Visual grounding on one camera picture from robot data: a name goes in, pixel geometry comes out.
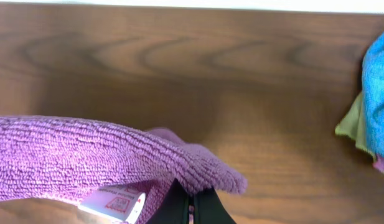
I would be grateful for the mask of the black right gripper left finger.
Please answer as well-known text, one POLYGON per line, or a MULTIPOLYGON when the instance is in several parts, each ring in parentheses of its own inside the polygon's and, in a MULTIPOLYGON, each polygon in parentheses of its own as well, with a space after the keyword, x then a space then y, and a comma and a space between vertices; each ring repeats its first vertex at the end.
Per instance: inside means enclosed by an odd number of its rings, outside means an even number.
POLYGON ((188 224, 189 195, 177 179, 171 184, 161 206, 147 224, 188 224))

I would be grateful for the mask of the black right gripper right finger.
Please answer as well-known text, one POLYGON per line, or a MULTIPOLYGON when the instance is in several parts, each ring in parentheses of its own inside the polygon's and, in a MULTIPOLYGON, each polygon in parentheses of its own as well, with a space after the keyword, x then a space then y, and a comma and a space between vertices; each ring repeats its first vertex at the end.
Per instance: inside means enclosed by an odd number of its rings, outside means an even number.
POLYGON ((236 224, 222 205, 214 188, 194 195, 195 224, 236 224))

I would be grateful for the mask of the purple microfiber cloth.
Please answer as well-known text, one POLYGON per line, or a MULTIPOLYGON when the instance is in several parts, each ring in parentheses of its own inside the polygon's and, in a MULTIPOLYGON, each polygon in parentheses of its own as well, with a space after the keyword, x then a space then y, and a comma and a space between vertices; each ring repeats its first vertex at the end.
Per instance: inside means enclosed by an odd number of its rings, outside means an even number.
POLYGON ((164 128, 144 132, 75 118, 0 117, 0 201, 48 198, 114 222, 147 223, 174 179, 189 195, 242 194, 246 179, 164 128))

